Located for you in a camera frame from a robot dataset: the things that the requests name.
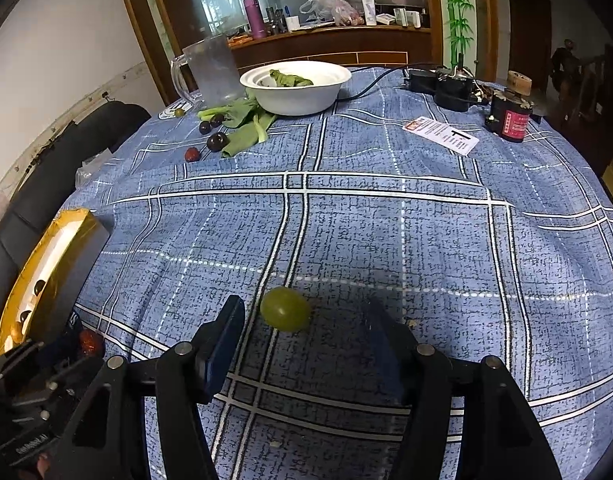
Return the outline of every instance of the small card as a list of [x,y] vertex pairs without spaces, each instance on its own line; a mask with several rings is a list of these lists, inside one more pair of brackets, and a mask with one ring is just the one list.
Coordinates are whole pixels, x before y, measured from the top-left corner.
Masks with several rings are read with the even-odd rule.
[[449,150],[468,155],[480,139],[458,130],[449,124],[439,123],[428,117],[419,117],[402,127],[403,130],[432,140]]

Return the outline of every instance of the white wall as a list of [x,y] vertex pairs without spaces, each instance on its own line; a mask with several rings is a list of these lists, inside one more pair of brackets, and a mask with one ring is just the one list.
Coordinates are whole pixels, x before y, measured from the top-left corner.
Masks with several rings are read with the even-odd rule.
[[[509,71],[510,8],[509,0],[497,0],[499,12],[499,47],[497,78],[506,80]],[[553,37],[551,50],[563,46],[564,39],[577,43],[578,57],[597,56],[604,53],[606,43],[613,43],[608,32],[585,0],[550,0]],[[549,78],[547,95],[557,98],[557,92]]]
[[[53,120],[143,61],[123,0],[20,0],[0,29],[0,179]],[[164,106],[149,75],[131,88],[121,100]]]

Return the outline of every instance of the blue plaid tablecloth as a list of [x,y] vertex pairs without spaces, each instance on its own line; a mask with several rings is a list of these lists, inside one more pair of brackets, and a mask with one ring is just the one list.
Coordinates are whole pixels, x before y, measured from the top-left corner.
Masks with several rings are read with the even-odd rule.
[[[357,72],[347,90],[380,71]],[[385,478],[408,412],[360,326],[371,295],[449,356],[499,355],[563,478],[583,479],[613,437],[613,207],[544,122],[512,144],[483,129],[484,108],[443,110],[399,83],[392,73],[358,100],[280,119],[268,142],[229,159],[186,164],[206,139],[195,115],[151,118],[65,204],[112,226],[79,312],[109,355],[136,360],[189,339],[229,294],[244,299],[241,351],[201,407],[222,479]],[[459,156],[401,129],[419,116],[480,142]],[[308,298],[308,330],[260,319],[278,285]],[[164,478],[153,402],[146,415]]]

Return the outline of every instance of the glass pitcher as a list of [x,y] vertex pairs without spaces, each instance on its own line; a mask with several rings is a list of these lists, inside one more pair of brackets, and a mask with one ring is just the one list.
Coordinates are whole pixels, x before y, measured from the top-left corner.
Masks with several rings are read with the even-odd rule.
[[[173,86],[181,98],[193,108],[214,108],[238,97],[244,97],[235,59],[223,34],[206,38],[182,49],[181,56],[171,61]],[[188,64],[200,90],[191,95],[182,81],[180,67]]]

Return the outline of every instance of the screw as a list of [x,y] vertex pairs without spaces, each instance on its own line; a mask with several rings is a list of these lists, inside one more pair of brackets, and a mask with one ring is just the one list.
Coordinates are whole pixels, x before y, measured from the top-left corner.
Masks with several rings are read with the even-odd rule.
[[489,368],[493,368],[493,369],[502,368],[504,366],[502,359],[500,359],[496,355],[487,355],[484,358],[484,364],[486,364]]
[[182,341],[175,345],[174,351],[177,355],[186,355],[193,349],[193,345],[188,341]]
[[435,353],[435,348],[433,347],[433,345],[427,344],[427,343],[421,343],[419,345],[417,345],[417,353],[419,355],[433,355]]
[[115,370],[116,368],[120,368],[124,364],[124,358],[121,355],[114,355],[110,357],[107,361],[107,366],[111,370]]

